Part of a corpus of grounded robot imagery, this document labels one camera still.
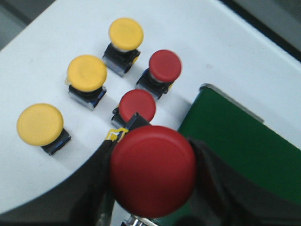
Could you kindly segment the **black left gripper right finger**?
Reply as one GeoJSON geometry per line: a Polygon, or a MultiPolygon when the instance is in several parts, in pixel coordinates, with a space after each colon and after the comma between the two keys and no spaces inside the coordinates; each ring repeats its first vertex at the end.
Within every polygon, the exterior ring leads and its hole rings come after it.
{"type": "Polygon", "coordinates": [[[203,141],[188,139],[197,161],[197,191],[223,226],[299,226],[297,204],[251,182],[203,141]]]}

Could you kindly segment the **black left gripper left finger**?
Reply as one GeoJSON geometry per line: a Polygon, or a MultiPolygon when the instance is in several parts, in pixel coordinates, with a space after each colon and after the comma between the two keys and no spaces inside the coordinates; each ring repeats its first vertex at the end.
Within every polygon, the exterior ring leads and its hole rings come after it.
{"type": "Polygon", "coordinates": [[[108,226],[114,199],[109,163],[115,141],[105,140],[65,181],[0,215],[2,226],[108,226]]]}

